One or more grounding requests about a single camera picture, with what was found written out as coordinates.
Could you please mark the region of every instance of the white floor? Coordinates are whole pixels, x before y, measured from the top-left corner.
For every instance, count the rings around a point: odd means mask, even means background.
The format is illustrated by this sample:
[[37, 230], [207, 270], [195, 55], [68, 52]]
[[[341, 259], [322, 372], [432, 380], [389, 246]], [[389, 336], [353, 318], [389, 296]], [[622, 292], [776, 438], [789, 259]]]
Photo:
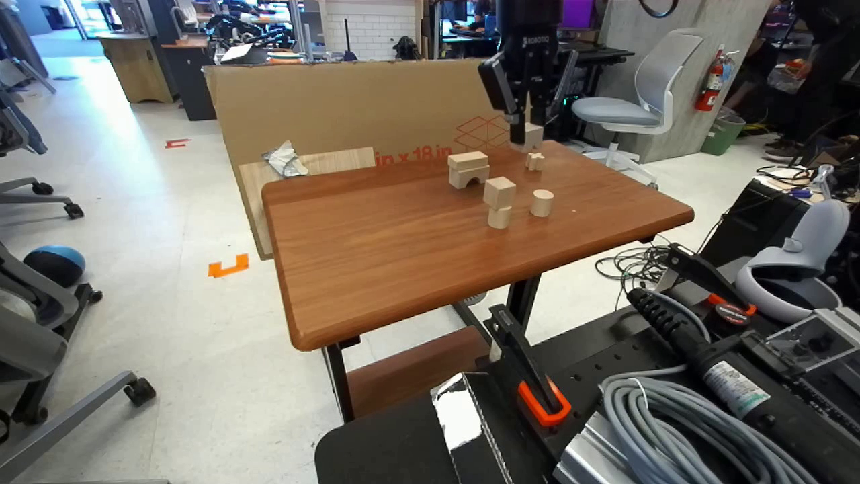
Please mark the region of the white floor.
[[[127, 106], [106, 59], [48, 68], [79, 76], [56, 97], [27, 91], [24, 111], [51, 150], [6, 156], [0, 177], [37, 176], [87, 218], [0, 208], [0, 234], [16, 257], [79, 249], [87, 281], [106, 292], [72, 339], [48, 409], [59, 415], [125, 370], [146, 375], [160, 400], [131, 413], [117, 399], [20, 481], [317, 481], [314, 443], [338, 425], [338, 413], [321, 356], [287, 341], [274, 267], [256, 259], [217, 125], [188, 125], [173, 106]], [[759, 153], [759, 144], [743, 144], [720, 158], [647, 165], [665, 195], [697, 208], [693, 223], [665, 236], [698, 249], [760, 168]], [[247, 271], [207, 277], [211, 262], [230, 263], [238, 254], [250, 254]], [[531, 339], [611, 313], [615, 294], [592, 262], [547, 275]], [[367, 336], [348, 360], [376, 360], [453, 329], [454, 316], [438, 310]]]

